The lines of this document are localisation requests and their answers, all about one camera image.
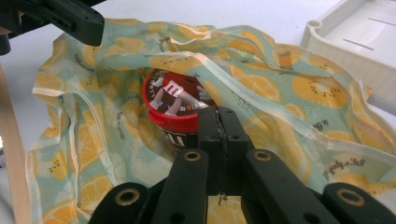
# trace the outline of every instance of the black bracket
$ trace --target black bracket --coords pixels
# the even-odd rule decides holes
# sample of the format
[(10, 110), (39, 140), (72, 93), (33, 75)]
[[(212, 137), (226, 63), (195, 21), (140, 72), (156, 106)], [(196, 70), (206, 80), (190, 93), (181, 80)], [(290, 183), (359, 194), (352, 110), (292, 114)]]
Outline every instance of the black bracket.
[[(0, 26), (20, 34), (20, 15), (49, 21), (84, 44), (99, 46), (105, 19), (79, 0), (1, 0)], [(7, 35), (0, 36), (0, 55), (10, 51)]]
[[(115, 187), (90, 224), (206, 223), (207, 196), (218, 194), (241, 196), (247, 223), (396, 223), (388, 208), (357, 187), (330, 184), (322, 195), (305, 187), (274, 152), (253, 149), (232, 110), (208, 107), (198, 116), (199, 148), (179, 152), (167, 179), (151, 189)], [(117, 203), (136, 194), (136, 204)]]

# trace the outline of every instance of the patterned fabric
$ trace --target patterned fabric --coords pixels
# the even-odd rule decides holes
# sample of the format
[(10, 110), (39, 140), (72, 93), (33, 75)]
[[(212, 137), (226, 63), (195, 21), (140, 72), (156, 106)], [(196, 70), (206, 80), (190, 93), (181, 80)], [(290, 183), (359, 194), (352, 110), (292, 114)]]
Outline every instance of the patterned fabric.
[[(351, 183), (396, 211), (396, 133), (368, 108), (369, 90), (327, 58), (249, 26), (137, 20), (106, 20), (97, 48), (66, 34), (53, 47), (33, 89), (49, 111), (27, 153), (35, 223), (86, 223), (119, 183), (167, 176), (173, 156), (141, 98), (152, 68), (196, 77), (309, 188)], [(211, 223), (243, 220), (238, 198), (216, 204)]]

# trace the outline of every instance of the wooden edge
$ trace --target wooden edge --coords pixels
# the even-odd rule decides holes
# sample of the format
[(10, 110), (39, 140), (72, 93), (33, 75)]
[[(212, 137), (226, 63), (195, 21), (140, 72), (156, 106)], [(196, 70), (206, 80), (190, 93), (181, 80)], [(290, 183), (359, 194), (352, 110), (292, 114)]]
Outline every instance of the wooden edge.
[(30, 197), (25, 172), (25, 152), (9, 97), (6, 77), (0, 64), (0, 134), (7, 163), (15, 223), (32, 223)]

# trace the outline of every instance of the label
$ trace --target label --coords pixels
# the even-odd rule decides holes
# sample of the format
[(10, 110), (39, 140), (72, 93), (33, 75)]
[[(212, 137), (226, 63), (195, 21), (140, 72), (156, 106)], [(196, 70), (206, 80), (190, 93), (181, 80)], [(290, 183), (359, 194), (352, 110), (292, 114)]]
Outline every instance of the label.
[(149, 106), (171, 116), (188, 116), (215, 102), (196, 77), (155, 70), (145, 89)]
[(198, 147), (198, 134), (196, 133), (174, 133), (160, 127), (161, 134), (166, 140), (166, 144), (178, 153), (186, 148)]

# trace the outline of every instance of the screw hole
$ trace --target screw hole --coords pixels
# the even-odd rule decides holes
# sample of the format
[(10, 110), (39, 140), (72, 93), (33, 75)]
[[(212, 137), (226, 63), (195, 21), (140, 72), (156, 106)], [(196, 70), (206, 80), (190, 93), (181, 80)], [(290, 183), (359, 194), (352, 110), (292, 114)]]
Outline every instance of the screw hole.
[(312, 213), (305, 213), (304, 214), (305, 221), (312, 223), (312, 224), (319, 224), (320, 219)]
[(181, 213), (174, 213), (174, 214), (172, 214), (172, 216), (170, 216), (171, 223), (175, 223), (175, 224), (183, 223), (185, 219), (186, 218)]
[(230, 135), (229, 138), (235, 140), (235, 139), (239, 139), (239, 136), (238, 135)]
[(198, 161), (199, 159), (201, 159), (201, 154), (193, 151), (188, 152), (184, 155), (184, 159), (186, 161)]
[(140, 197), (137, 189), (123, 189), (116, 195), (116, 203), (126, 206), (135, 203)]
[(345, 203), (349, 203), (354, 206), (363, 206), (365, 204), (364, 198), (354, 190), (339, 189), (337, 190), (337, 195)]
[(259, 161), (270, 161), (272, 159), (270, 154), (263, 151), (255, 152), (254, 157)]

